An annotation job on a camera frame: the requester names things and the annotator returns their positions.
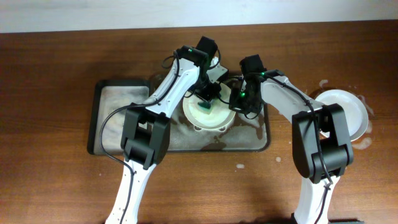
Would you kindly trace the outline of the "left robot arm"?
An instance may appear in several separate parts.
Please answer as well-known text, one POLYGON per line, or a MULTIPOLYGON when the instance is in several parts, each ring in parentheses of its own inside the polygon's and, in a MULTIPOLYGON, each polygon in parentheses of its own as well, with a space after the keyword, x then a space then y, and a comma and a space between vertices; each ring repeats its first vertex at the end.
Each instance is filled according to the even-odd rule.
POLYGON ((107 223, 137 223, 143 193, 152 171, 165 157, 170 143, 170 121, 187 92, 209 103, 218 88, 207 72, 218 53, 213 39, 202 37, 196 47, 174 50, 169 73, 151 96, 141 104, 132 103, 112 112, 124 111, 121 135, 123 176, 107 223))

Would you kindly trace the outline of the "large black plate tray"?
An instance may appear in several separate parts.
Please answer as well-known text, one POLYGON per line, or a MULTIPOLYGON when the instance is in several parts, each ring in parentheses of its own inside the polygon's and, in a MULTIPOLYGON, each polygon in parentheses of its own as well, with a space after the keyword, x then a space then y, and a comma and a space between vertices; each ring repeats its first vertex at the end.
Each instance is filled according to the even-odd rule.
MULTIPOLYGON (((231 88, 238 83, 230 79, 221 86, 219 99, 229 102, 231 88)), ((225 132, 200 131, 190 123, 183 113, 182 101, 174 110, 170 125, 169 152, 212 152, 212 151, 263 151, 270 141, 267 108, 262 107, 259 115, 247 116, 235 112, 233 124, 225 132)))

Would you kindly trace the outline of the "white plate with sauce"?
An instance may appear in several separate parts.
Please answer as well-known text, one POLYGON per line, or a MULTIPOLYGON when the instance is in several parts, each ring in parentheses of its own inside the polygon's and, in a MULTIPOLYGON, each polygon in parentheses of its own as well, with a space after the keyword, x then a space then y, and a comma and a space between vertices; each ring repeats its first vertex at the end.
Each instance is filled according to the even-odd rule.
POLYGON ((210 103, 210 108, 200 106, 203 103, 198 96, 188 97, 186 92, 182 101, 183 113, 187 120, 200 131, 225 132, 234 122, 235 112, 229 109, 218 97, 210 103))

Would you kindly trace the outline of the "green yellow sponge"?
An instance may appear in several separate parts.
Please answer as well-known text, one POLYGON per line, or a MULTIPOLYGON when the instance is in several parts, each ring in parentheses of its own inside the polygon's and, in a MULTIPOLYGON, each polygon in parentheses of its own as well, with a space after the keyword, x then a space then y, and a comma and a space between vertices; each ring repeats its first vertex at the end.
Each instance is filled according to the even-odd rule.
POLYGON ((211 101, 203 100, 203 101, 199 101, 197 103, 197 105, 200 106, 201 108, 203 108, 204 110, 210 110, 211 106, 212 106, 212 102, 213 102, 212 100, 211 101))

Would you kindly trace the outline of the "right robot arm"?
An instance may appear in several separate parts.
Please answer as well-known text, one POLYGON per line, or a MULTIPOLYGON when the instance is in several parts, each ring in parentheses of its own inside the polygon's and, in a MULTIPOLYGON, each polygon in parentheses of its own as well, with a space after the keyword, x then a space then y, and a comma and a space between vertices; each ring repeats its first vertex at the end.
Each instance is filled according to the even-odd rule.
POLYGON ((245 57, 239 66, 241 85, 231 90, 229 108, 248 115, 271 105, 292 125, 292 157, 302 177, 292 221, 328 223, 335 185, 354 159, 343 107, 307 96, 280 70, 266 69, 259 55, 245 57))

